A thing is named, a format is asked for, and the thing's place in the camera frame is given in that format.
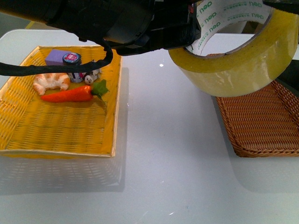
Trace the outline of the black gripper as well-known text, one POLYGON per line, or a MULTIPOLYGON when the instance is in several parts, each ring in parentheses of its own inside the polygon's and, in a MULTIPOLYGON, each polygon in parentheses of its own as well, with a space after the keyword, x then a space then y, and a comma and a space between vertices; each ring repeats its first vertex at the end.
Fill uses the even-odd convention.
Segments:
POLYGON ((197 0, 106 0, 105 35, 120 56, 175 49, 193 43, 199 34, 197 0))

